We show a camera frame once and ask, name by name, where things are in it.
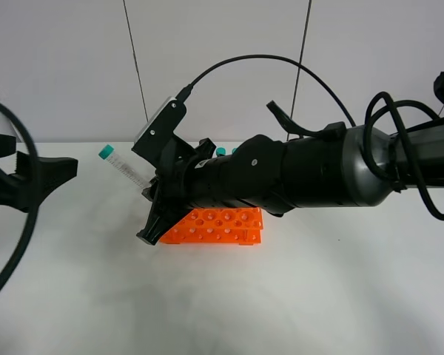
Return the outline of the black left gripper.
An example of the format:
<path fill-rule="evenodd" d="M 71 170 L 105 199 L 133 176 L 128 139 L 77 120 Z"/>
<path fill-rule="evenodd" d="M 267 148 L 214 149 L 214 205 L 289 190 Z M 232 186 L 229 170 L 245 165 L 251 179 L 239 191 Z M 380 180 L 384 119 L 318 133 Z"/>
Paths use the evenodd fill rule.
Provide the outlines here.
<path fill-rule="evenodd" d="M 16 153 L 16 138 L 0 134 L 0 158 Z M 38 202 L 42 203 L 57 188 L 77 176 L 78 161 L 75 158 L 38 158 L 41 169 L 41 187 Z M 16 170 L 13 175 L 0 168 L 0 206 L 9 206 L 21 212 L 28 212 L 33 181 L 30 156 L 23 152 L 16 154 Z"/>

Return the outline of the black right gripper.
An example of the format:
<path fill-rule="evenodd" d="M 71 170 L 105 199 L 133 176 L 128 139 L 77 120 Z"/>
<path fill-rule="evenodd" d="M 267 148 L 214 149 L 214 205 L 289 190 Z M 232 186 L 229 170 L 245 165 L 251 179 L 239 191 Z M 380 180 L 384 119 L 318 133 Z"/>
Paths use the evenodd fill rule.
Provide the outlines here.
<path fill-rule="evenodd" d="M 242 208 L 244 202 L 226 190 L 222 172 L 228 156 L 215 158 L 214 143 L 204 138 L 196 147 L 178 137 L 169 139 L 156 161 L 155 177 L 142 195 L 152 202 L 136 237 L 155 246 L 191 208 Z"/>

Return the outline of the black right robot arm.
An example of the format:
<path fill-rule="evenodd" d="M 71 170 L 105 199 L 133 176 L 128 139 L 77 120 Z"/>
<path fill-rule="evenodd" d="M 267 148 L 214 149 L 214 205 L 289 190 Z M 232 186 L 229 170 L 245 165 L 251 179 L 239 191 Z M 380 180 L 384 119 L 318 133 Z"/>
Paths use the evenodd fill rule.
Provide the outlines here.
<path fill-rule="evenodd" d="M 152 206 L 138 233 L 150 245 L 194 208 L 255 207 L 280 217 L 296 208 L 376 206 L 395 189 L 417 184 L 400 139 L 379 130 L 372 133 L 371 152 L 393 181 L 375 176 L 363 159 L 359 126 L 335 141 L 256 135 L 219 158 L 209 139 L 191 146 L 148 132 L 133 151 L 155 167 L 144 193 Z"/>

